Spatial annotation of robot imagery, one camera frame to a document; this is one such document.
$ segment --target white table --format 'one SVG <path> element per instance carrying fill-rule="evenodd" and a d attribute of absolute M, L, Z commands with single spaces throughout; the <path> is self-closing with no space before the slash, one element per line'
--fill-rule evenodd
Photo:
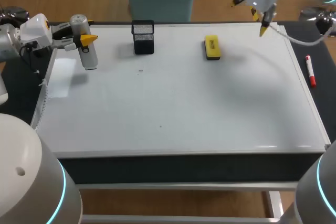
<path fill-rule="evenodd" d="M 290 43 L 272 31 L 260 39 L 258 30 L 258 24 L 158 25 L 154 55 L 135 56 L 130 26 L 92 26 L 98 69 L 84 72 L 76 51 L 53 53 L 38 133 L 59 158 L 323 153 L 330 142 Z M 204 36 L 211 34 L 219 36 L 220 61 L 205 60 Z M 33 126 L 43 98 L 42 92 Z M 79 187 L 294 190 L 296 183 Z M 279 192 L 270 191 L 269 200 L 275 219 L 84 216 L 83 222 L 276 222 Z"/>

